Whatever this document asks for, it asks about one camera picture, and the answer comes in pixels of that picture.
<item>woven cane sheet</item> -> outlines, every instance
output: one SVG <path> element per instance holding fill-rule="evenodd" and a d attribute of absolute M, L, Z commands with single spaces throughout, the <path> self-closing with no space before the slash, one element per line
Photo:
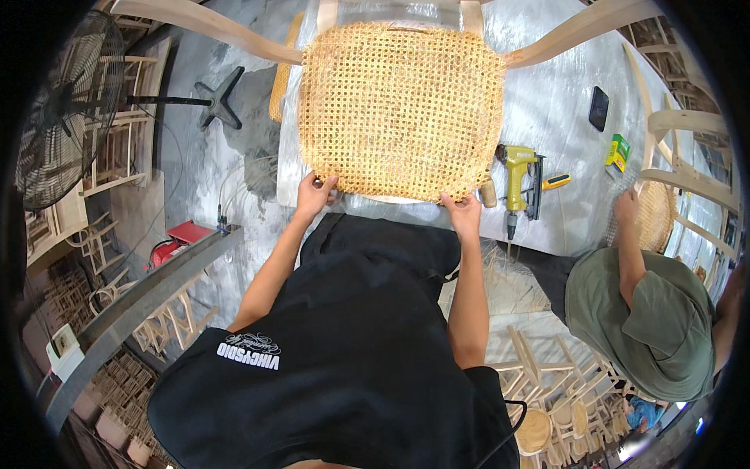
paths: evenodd
<path fill-rule="evenodd" d="M 640 190 L 638 202 L 635 221 L 638 247 L 646 251 L 664 252 L 677 218 L 677 196 L 666 184 L 646 181 Z"/>
<path fill-rule="evenodd" d="M 339 191 L 437 202 L 489 178 L 506 66 L 478 35 L 352 23 L 318 35 L 302 66 L 302 160 Z"/>
<path fill-rule="evenodd" d="M 586 406 L 581 401 L 576 401 L 571 406 L 571 417 L 573 423 L 573 438 L 582 438 L 589 429 L 589 417 L 586 415 Z"/>
<path fill-rule="evenodd" d="M 552 423 L 547 414 L 538 409 L 529 409 L 526 418 L 515 432 L 518 449 L 526 455 L 540 452 L 550 439 Z"/>

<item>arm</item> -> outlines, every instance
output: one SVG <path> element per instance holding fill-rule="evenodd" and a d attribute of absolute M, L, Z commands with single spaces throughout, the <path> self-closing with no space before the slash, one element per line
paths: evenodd
<path fill-rule="evenodd" d="M 456 363 L 465 370 L 484 365 L 490 334 L 490 312 L 479 247 L 482 206 L 472 194 L 459 203 L 447 194 L 441 194 L 440 198 L 451 214 L 451 224 L 461 243 L 460 272 L 448 316 L 448 340 Z"/>
<path fill-rule="evenodd" d="M 281 234 L 271 256 L 250 282 L 240 301 L 237 317 L 226 330 L 237 332 L 269 313 L 281 286 L 294 270 L 305 231 L 326 201 L 330 201 L 329 192 L 337 180 L 338 177 L 332 176 L 321 185 L 315 183 L 315 175 L 310 173 L 299 183 L 297 210 L 292 221 Z"/>
<path fill-rule="evenodd" d="M 644 256 L 638 247 L 635 219 L 638 217 L 638 194 L 635 189 L 623 192 L 615 202 L 617 245 L 619 246 L 619 294 L 628 308 L 633 308 L 635 286 L 646 275 Z"/>
<path fill-rule="evenodd" d="M 713 327 L 713 345 L 716 349 L 716 367 L 713 374 L 716 375 L 729 360 L 732 351 L 734 333 L 737 323 L 740 321 L 740 308 L 742 306 L 743 294 L 745 292 L 745 263 L 732 272 L 721 298 L 716 302 L 716 313 L 720 317 L 718 323 Z"/>

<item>hand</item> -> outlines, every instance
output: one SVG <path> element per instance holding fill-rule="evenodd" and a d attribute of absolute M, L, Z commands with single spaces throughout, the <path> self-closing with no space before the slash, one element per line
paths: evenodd
<path fill-rule="evenodd" d="M 635 223 L 635 219 L 638 218 L 638 193 L 635 189 L 625 189 L 625 192 L 615 200 L 614 217 L 620 226 Z"/>
<path fill-rule="evenodd" d="M 299 183 L 297 189 L 297 211 L 295 217 L 306 221 L 308 224 L 313 222 L 315 215 L 318 215 L 327 202 L 333 202 L 334 197 L 331 190 L 336 187 L 338 176 L 331 176 L 325 183 L 317 181 L 315 173 L 310 172 Z"/>
<path fill-rule="evenodd" d="M 458 241 L 462 243 L 479 241 L 479 218 L 482 215 L 482 205 L 479 204 L 474 194 L 469 194 L 456 203 L 447 193 L 441 192 L 440 200 L 451 214 L 451 224 L 458 235 Z"/>

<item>blue shirt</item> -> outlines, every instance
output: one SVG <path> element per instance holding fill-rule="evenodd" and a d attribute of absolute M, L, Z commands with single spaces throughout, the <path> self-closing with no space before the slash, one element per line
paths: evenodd
<path fill-rule="evenodd" d="M 644 401 L 634 396 L 630 400 L 630 406 L 633 411 L 628 414 L 628 423 L 634 430 L 641 424 L 641 420 L 646 417 L 646 429 L 653 427 L 664 415 L 664 408 L 653 402 Z"/>

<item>black metal stand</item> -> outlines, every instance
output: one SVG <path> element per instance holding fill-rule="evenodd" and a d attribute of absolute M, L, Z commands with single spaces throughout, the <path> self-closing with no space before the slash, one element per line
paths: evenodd
<path fill-rule="evenodd" d="M 229 125 L 235 130 L 242 128 L 242 122 L 232 111 L 227 98 L 237 84 L 239 77 L 245 72 L 245 67 L 237 67 L 234 71 L 218 86 L 210 89 L 205 83 L 197 82 L 195 89 L 200 96 L 197 98 L 177 98 L 170 96 L 128 96 L 125 98 L 126 104 L 190 104 L 194 106 L 205 106 L 200 115 L 200 130 L 206 129 L 214 117 L 218 117 L 224 124 Z"/>

